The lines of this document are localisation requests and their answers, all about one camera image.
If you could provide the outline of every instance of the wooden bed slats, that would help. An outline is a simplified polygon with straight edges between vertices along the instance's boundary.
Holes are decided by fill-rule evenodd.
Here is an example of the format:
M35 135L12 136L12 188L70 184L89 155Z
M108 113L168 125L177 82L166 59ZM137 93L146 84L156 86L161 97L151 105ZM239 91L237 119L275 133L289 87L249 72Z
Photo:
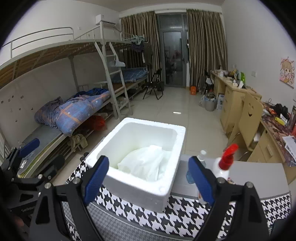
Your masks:
M111 42L115 49L125 49L130 46L129 43L125 42ZM99 41L97 41L97 44L100 48L102 47ZM111 51L109 44L106 44L106 51ZM86 53L97 53L94 41L82 43L78 41L78 43L70 44L68 42L61 42L60 46L49 47L39 51L38 48L36 48L36 52L25 55L22 58L17 58L16 56L14 62L2 68L0 66L0 89L14 79L42 65L68 58L69 56Z

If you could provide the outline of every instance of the bottle cap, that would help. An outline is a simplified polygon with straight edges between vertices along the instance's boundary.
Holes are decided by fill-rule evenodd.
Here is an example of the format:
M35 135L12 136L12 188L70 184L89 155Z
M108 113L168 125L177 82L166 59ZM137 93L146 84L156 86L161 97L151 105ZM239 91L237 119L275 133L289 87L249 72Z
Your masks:
M223 153L221 160L219 161L219 168L227 171L233 164L233 154L239 148L237 144L231 144Z

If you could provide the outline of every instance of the houndstooth tablecloth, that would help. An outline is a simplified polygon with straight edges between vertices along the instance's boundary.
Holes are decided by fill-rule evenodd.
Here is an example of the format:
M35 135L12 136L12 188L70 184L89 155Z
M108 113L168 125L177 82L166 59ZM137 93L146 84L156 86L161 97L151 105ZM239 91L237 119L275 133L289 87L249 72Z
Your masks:
M68 182L83 176L88 169L81 158L81 164L71 174ZM261 200L268 227L278 218L290 213L290 193ZM73 240L81 240L68 203L63 203L67 225ZM222 223L218 239L224 239L230 229L235 203L230 203ZM94 224L105 240L144 240L176 241L192 240L198 233L210 212L210 206L201 205L196 197L171 193L168 206L163 213L156 213L127 202L112 193L103 185L95 201L87 206Z

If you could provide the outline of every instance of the floor tile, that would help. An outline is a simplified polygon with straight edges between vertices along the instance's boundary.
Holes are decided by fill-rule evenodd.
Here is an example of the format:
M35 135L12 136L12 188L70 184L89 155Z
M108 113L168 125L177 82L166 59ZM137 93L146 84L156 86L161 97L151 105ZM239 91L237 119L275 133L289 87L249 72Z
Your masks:
M149 93L143 100L144 93L136 95L131 101L133 115L128 115L127 107L122 109L123 117L132 117L150 121L170 123L186 127L186 134L181 153L188 155L198 155L201 150L207 151L208 158L220 157L227 144L227 137L223 132L220 123L220 112L214 110L207 111L199 106L201 95L190 95L184 88L165 87L163 97L156 99L154 93ZM111 117L106 121L106 129L93 132L88 138L88 146L76 155L83 155L90 152L102 138L114 129L120 122L119 119ZM55 183L63 182L75 170L80 160L74 156L56 178Z
M53 185L59 186L63 185L72 172L77 168L77 166L81 163L80 154L74 155L74 157L68 162L68 164L63 168L63 170L59 173L59 175L54 179Z

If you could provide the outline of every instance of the cartoon poster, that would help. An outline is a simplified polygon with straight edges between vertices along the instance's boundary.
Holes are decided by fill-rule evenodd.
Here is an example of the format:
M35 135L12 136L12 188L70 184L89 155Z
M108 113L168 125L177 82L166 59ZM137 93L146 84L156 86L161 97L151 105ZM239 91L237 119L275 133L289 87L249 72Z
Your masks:
M294 88L295 62L288 58L281 59L281 73L279 80Z

